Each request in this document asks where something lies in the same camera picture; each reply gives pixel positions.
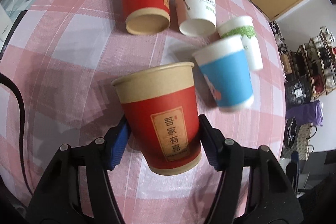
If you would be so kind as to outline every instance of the wooden rack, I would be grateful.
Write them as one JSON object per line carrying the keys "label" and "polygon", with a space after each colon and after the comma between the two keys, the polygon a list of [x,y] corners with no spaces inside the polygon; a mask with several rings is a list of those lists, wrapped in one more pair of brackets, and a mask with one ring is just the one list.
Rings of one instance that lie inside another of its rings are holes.
{"label": "wooden rack", "polygon": [[[322,41],[319,41],[319,42],[322,42],[323,43],[323,46],[324,48],[327,50],[327,58],[330,60],[330,68],[331,68],[331,71],[332,71],[332,76],[334,78],[334,81],[336,83],[336,60],[335,60],[335,57],[334,57],[334,54],[333,52],[330,50],[330,46],[328,45],[327,41],[326,41],[326,36],[324,33],[322,33],[322,31],[320,32],[319,36],[321,37],[321,40]],[[305,65],[305,70],[306,70],[306,77],[308,78],[308,82],[309,82],[309,88],[310,88],[310,91],[311,91],[311,97],[313,100],[316,100],[317,98],[319,98],[320,96],[322,95],[328,95],[329,93],[331,93],[332,91],[334,91],[336,89],[336,85],[333,87],[333,88],[328,88],[327,87],[327,81],[326,81],[326,76],[325,76],[325,72],[322,68],[322,65],[321,65],[321,62],[320,62],[320,59],[318,58],[317,56],[317,48],[316,48],[316,44],[314,43],[313,39],[310,39],[309,42],[308,42],[308,45],[310,46],[310,49],[313,49],[313,58],[310,60],[308,58],[308,56],[305,54],[305,48],[307,48],[307,44],[305,45],[300,45],[300,47],[298,48],[297,50],[297,53],[301,53],[302,54],[302,57],[303,57],[303,61],[304,61],[304,65]],[[292,55],[293,53],[289,53],[288,57],[289,57],[289,62],[290,62],[290,65],[291,67],[294,69],[294,64],[293,64],[293,60],[292,60]],[[311,62],[312,64],[316,63],[317,65],[317,69],[318,69],[318,74],[321,76],[321,79],[322,79],[322,83],[323,83],[323,91],[319,94],[314,94],[313,93],[313,83],[311,82],[311,77],[312,75],[310,75],[310,68],[308,66],[308,62]]]}

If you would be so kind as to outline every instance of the cup bottom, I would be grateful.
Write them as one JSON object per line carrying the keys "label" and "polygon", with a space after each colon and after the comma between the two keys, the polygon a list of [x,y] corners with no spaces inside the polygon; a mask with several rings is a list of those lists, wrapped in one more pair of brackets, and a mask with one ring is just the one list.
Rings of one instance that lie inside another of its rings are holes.
{"label": "cup bottom", "polygon": [[187,163],[186,165],[176,167],[176,168],[172,168],[172,169],[158,169],[158,168],[154,168],[154,167],[149,166],[149,165],[148,165],[148,167],[151,171],[153,171],[154,173],[156,173],[158,175],[173,176],[173,175],[182,174],[182,173],[187,172],[190,169],[194,168],[199,163],[201,157],[202,157],[202,152],[200,152],[198,154],[198,156],[196,158],[194,158],[190,163]]}
{"label": "cup bottom", "polygon": [[169,25],[169,14],[159,8],[142,8],[126,19],[127,31],[136,35],[156,34],[167,29]]}
{"label": "cup bottom", "polygon": [[216,25],[206,19],[194,18],[182,22],[179,29],[189,37],[206,37],[216,31]]}
{"label": "cup bottom", "polygon": [[254,96],[252,95],[249,99],[247,99],[246,101],[238,105],[230,106],[230,107],[218,107],[218,108],[221,112],[235,112],[235,111],[239,111],[244,108],[250,107],[253,104],[253,101],[254,101]]}

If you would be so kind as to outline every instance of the blue paper cup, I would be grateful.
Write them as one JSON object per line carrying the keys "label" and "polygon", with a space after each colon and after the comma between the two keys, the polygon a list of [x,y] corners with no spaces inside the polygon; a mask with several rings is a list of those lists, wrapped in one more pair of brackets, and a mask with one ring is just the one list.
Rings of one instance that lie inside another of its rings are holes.
{"label": "blue paper cup", "polygon": [[252,105],[251,77],[240,35],[218,40],[193,56],[221,111],[233,112]]}

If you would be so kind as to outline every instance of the black cable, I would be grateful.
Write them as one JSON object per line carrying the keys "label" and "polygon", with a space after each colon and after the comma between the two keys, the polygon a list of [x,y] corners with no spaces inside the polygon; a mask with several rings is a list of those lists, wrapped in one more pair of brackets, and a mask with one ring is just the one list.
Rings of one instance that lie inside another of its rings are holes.
{"label": "black cable", "polygon": [[25,105],[23,103],[22,95],[17,88],[17,86],[7,78],[5,75],[0,73],[0,83],[8,87],[15,95],[17,102],[19,104],[20,109],[20,131],[19,131],[19,154],[20,154],[20,163],[21,163],[21,170],[23,179],[25,181],[26,187],[31,195],[33,195],[32,190],[28,185],[28,180],[26,177],[26,170],[25,170],[25,162],[23,157],[23,139],[24,139],[24,131],[25,131]]}

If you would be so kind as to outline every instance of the cup rim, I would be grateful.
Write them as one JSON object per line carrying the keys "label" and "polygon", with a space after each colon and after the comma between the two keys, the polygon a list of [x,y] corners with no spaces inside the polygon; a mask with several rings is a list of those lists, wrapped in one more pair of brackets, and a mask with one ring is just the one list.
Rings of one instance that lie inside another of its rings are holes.
{"label": "cup rim", "polygon": [[228,25],[228,24],[230,24],[230,23],[232,23],[232,22],[234,22],[234,21],[236,21],[236,20],[238,20],[238,19],[241,19],[241,18],[249,18],[249,19],[252,19],[252,20],[253,20],[253,18],[252,18],[251,16],[249,16],[249,15],[244,15],[244,16],[234,17],[234,18],[231,18],[230,20],[228,20],[228,21],[226,21],[226,22],[220,24],[220,25],[217,27],[217,30],[219,30],[219,29],[222,28],[223,26],[226,26],[226,25]]}
{"label": "cup rim", "polygon": [[166,64],[166,65],[156,66],[156,67],[152,67],[152,68],[149,68],[149,69],[144,69],[144,70],[141,70],[141,71],[137,71],[137,72],[131,73],[129,75],[121,76],[121,77],[113,80],[111,82],[111,85],[116,86],[116,85],[118,85],[122,82],[130,81],[134,77],[139,77],[139,76],[142,76],[142,75],[147,74],[147,73],[153,73],[153,72],[156,72],[156,71],[159,71],[159,70],[171,69],[171,68],[176,68],[176,67],[187,67],[187,66],[193,68],[195,66],[195,64],[193,62],[186,61],[186,62],[177,62],[177,63],[171,63],[171,64]]}
{"label": "cup rim", "polygon": [[221,39],[215,41],[214,43],[208,44],[208,45],[206,45],[205,47],[199,49],[198,51],[193,52],[193,53],[192,53],[192,56],[193,56],[193,57],[196,57],[197,55],[199,55],[200,53],[204,52],[205,50],[209,50],[209,49],[212,48],[212,47],[216,47],[217,45],[219,45],[219,44],[221,44],[221,43],[224,43],[226,40],[230,40],[230,39],[233,39],[233,38],[236,39],[237,37],[238,37],[238,38],[241,38],[242,36],[239,35],[239,34],[236,34],[236,35],[232,35],[232,36],[230,36],[230,37],[221,38]]}

